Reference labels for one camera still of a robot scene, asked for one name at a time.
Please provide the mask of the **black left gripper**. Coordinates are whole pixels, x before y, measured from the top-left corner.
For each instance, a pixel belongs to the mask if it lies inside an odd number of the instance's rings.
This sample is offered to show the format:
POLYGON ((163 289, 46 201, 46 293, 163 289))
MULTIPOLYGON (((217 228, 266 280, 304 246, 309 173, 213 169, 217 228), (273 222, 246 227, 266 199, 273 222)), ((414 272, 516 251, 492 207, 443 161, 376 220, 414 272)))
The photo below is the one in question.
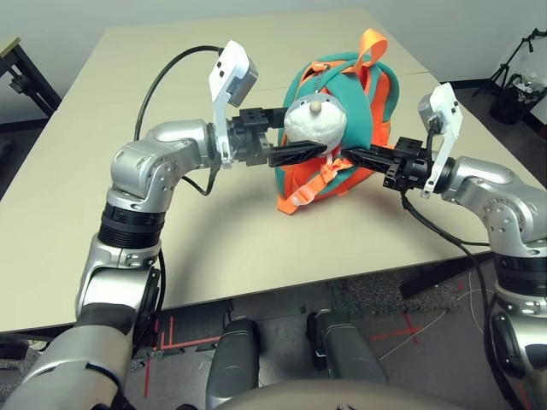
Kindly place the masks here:
POLYGON ((266 131, 269 128, 283 128, 284 108, 248 108, 228 121, 228 138, 235 161, 246 165, 270 167, 290 166, 310 161, 320 156, 327 146, 312 141, 299 141, 273 147, 268 142, 266 131))

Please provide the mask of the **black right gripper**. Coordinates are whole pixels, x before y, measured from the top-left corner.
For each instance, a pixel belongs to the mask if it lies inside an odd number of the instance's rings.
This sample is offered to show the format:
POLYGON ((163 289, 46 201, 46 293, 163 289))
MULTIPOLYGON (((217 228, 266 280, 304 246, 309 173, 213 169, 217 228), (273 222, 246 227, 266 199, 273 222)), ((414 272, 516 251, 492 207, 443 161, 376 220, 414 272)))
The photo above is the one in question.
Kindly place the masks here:
POLYGON ((392 190, 422 189, 429 177, 426 149, 420 140, 400 137, 392 148, 372 144, 370 149, 343 149, 354 166, 385 173, 383 186, 392 190), (377 152, 391 152, 382 155, 377 152))

